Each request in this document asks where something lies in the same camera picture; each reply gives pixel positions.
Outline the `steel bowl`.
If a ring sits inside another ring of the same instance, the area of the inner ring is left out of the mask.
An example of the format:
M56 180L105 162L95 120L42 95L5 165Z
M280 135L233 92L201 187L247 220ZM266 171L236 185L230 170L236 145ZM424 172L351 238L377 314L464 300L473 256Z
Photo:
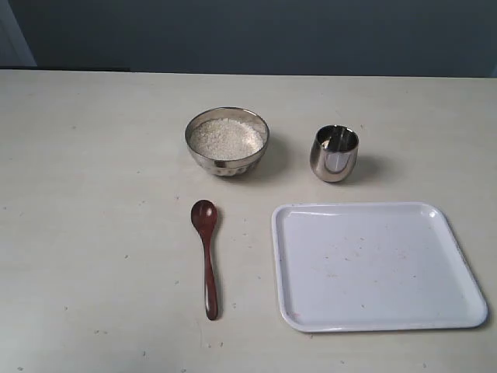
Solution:
M256 130L264 140L263 147L253 155L249 157L231 160L231 161L221 161L210 159L202 156L201 154L195 152L190 144L189 139L192 132L198 128L201 124L209 120L217 119L232 119L248 124L254 130ZM185 129L185 141L186 146L195 162L208 173L215 176L238 176L249 172L254 169L261 158L265 155L266 149L269 142L269 127L267 123L258 115L250 110L242 109L239 107L218 107L204 111L196 115L186 126Z

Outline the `white plastic tray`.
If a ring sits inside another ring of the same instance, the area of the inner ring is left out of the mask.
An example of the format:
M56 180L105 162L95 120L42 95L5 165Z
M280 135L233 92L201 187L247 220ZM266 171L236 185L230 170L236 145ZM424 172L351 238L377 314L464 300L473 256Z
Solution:
M432 205L287 204L271 225L280 314L297 331L474 328L488 317Z

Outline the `dark wooden spoon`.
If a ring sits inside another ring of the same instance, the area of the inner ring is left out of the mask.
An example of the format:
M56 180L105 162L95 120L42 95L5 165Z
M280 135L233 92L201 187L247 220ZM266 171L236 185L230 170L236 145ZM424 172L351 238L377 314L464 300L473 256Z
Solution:
M205 310L207 318L214 321L218 317L218 304L210 245L217 224L217 209L209 200L198 200L191 209L190 218L203 244Z

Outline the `shiny steel cup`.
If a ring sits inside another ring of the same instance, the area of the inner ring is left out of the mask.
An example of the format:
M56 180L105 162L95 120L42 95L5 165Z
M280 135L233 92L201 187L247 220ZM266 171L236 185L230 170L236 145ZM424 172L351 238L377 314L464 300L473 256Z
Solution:
M326 183L345 180L356 164L359 137L341 125L327 125L318 130L311 146L312 172Z

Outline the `white rice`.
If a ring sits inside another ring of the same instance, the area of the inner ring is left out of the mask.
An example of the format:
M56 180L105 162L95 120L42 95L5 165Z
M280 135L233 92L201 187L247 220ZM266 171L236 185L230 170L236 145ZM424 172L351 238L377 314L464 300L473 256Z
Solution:
M210 159L239 160L258 152L264 145L261 135L248 124L232 120L209 120L196 128L189 139L191 148Z

